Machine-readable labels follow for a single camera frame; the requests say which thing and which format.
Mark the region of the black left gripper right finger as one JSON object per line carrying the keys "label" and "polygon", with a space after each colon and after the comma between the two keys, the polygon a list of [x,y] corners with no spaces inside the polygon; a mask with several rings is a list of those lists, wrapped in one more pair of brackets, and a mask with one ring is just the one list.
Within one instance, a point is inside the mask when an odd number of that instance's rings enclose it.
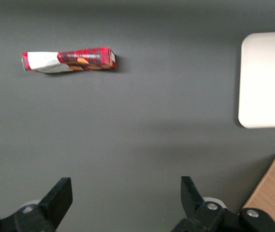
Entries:
{"label": "black left gripper right finger", "polygon": [[275,221],[257,208],[238,214],[222,203],[203,198],[189,176],[181,177],[181,203],[186,214],[173,232],[275,232]]}

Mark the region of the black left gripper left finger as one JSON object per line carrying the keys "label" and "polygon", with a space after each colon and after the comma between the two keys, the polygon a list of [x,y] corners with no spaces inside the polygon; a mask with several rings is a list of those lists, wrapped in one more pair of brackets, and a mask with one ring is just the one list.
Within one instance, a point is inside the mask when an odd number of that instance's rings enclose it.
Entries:
{"label": "black left gripper left finger", "polygon": [[64,177],[41,200],[25,203],[0,218],[0,232],[55,232],[71,204],[71,178]]}

